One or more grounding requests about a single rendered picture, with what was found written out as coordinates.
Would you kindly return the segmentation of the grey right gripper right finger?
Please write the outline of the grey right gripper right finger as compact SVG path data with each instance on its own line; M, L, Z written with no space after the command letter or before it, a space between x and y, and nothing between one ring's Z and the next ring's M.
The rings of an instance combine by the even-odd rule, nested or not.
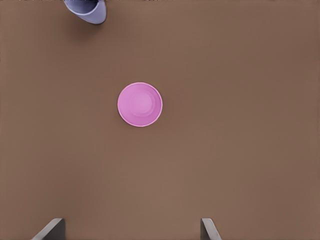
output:
M211 218L200 220L200 240L222 240Z

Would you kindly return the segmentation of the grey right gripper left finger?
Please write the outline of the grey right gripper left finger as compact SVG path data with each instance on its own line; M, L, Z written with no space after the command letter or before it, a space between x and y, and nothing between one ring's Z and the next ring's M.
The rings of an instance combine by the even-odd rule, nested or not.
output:
M30 240L66 240L66 221L64 218L52 219Z

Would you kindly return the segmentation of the blue bowl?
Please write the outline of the blue bowl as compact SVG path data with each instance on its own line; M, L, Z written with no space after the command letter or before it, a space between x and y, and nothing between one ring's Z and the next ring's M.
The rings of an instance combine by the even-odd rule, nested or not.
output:
M70 12L90 24L99 25L107 19L105 0L63 0L63 2Z

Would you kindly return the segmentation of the pink bowl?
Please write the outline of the pink bowl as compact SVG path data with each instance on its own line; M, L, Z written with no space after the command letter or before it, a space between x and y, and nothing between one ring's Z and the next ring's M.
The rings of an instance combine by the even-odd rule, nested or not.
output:
M117 110L127 124L143 128L159 119L163 110L163 99L151 84L134 82L119 93Z

